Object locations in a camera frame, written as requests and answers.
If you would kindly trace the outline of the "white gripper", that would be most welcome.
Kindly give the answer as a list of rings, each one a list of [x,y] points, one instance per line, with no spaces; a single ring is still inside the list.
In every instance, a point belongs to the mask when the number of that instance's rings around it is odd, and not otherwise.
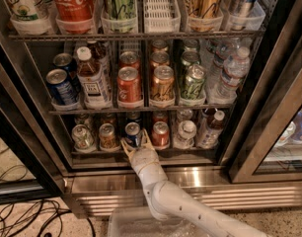
[[[153,187],[158,182],[168,179],[145,128],[142,129],[141,140],[141,146],[145,148],[136,151],[125,139],[122,139],[120,143],[143,187]]]

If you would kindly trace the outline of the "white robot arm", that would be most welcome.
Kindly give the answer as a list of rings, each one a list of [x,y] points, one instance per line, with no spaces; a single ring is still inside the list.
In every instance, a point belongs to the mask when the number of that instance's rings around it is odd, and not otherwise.
[[[168,180],[148,133],[142,129],[141,146],[120,141],[131,168],[138,176],[154,218],[167,220],[174,215],[188,220],[210,237],[269,237],[266,233],[199,202]]]

